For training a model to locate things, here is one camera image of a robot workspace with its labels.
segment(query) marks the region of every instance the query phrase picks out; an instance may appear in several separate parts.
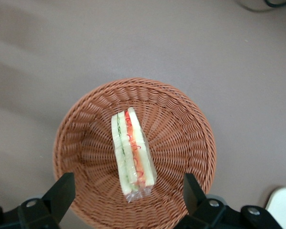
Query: metal bolt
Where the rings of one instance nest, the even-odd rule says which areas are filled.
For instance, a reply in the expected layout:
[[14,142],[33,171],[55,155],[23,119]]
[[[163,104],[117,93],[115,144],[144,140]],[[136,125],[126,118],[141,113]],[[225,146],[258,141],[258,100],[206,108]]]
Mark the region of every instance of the metal bolt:
[[29,208],[29,207],[34,206],[36,203],[37,203],[37,200],[34,199],[34,200],[29,201],[26,206],[27,208]]
[[210,200],[210,201],[209,201],[209,204],[210,204],[212,207],[218,207],[218,206],[219,206],[219,203],[218,203],[216,200],[214,200],[214,199]]
[[257,210],[256,208],[248,208],[248,211],[255,216],[260,215],[261,213],[259,212],[259,210]]

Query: gray floor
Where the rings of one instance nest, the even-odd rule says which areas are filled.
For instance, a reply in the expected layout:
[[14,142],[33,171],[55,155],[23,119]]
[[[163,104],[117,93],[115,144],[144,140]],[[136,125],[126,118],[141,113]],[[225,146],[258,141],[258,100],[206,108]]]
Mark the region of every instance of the gray floor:
[[[134,76],[179,88],[208,118],[218,153],[212,194],[239,210],[286,186],[286,8],[0,0],[0,205],[53,184],[55,133],[82,95]],[[61,226],[89,228],[71,211]]]

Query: tomato slice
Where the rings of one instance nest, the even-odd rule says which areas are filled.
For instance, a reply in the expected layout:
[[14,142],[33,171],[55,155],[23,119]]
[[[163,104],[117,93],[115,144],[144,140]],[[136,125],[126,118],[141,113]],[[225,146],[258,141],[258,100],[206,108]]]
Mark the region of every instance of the tomato slice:
[[127,124],[127,136],[129,138],[129,143],[130,146],[132,148],[132,152],[133,152],[133,161],[134,161],[134,166],[135,166],[135,170],[137,172],[138,175],[138,185],[140,186],[145,186],[145,181],[146,181],[146,177],[144,174],[144,169],[143,169],[143,165],[140,159],[140,155],[139,155],[139,149],[141,149],[141,146],[138,146],[136,141],[135,141],[135,137],[133,135],[133,125],[132,122],[130,120],[130,116],[128,111],[125,111],[125,120],[126,120],[126,124]]

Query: plastic wrap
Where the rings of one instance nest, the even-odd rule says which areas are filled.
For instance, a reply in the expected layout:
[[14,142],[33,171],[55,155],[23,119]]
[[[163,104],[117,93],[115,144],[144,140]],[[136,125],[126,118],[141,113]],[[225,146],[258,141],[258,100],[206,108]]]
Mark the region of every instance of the plastic wrap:
[[151,194],[157,173],[148,142],[132,107],[111,120],[121,189],[128,202]]

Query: woven basket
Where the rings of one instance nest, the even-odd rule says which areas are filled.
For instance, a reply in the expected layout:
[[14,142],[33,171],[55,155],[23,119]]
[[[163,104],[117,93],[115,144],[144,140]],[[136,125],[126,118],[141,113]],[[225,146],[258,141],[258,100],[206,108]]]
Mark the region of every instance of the woven basket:
[[[158,174],[149,197],[127,203],[122,194],[111,135],[111,116],[133,106],[149,141]],[[174,87],[132,78],[102,85],[67,113],[56,136],[56,179],[74,172],[71,206],[96,229],[172,228],[186,213],[184,173],[204,192],[213,181],[216,149],[201,110]]]

